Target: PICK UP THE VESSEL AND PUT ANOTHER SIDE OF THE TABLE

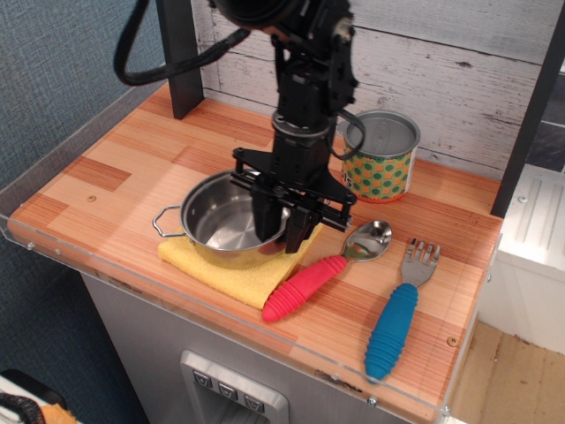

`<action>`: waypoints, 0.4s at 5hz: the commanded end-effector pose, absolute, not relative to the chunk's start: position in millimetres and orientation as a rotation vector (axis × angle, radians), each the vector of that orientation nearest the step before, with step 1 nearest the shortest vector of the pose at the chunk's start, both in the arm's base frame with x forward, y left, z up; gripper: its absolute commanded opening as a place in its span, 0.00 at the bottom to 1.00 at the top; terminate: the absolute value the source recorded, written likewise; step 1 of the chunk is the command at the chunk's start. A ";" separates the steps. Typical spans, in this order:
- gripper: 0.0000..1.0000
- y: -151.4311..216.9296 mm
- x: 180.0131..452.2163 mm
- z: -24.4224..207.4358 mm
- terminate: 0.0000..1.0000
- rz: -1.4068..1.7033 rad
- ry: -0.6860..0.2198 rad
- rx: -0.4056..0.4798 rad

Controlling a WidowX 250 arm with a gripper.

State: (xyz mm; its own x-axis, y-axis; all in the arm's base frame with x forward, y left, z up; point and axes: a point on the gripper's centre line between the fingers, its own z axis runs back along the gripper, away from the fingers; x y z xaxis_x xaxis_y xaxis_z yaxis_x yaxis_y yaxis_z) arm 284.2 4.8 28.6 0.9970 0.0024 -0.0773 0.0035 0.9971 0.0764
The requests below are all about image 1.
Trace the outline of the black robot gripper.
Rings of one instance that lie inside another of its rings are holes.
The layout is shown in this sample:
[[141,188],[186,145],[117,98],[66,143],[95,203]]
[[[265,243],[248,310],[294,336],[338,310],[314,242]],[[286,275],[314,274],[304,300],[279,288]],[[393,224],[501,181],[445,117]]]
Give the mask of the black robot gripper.
[[355,200],[328,168],[334,129],[279,125],[270,152],[233,150],[234,182],[252,195],[255,233],[261,242],[279,232],[283,208],[290,210],[286,254],[296,253],[319,223],[339,231],[347,228]]

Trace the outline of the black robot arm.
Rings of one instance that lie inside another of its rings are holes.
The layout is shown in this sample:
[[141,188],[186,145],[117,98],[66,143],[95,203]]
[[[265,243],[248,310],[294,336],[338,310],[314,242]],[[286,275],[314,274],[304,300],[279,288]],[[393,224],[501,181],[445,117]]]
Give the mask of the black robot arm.
[[352,194],[330,175],[336,121],[350,119],[358,85],[351,67],[354,28],[347,1],[213,1],[241,32],[269,34],[275,49],[278,105],[271,152],[237,148],[233,181],[250,191],[257,237],[284,231],[294,254],[324,223],[344,230]]

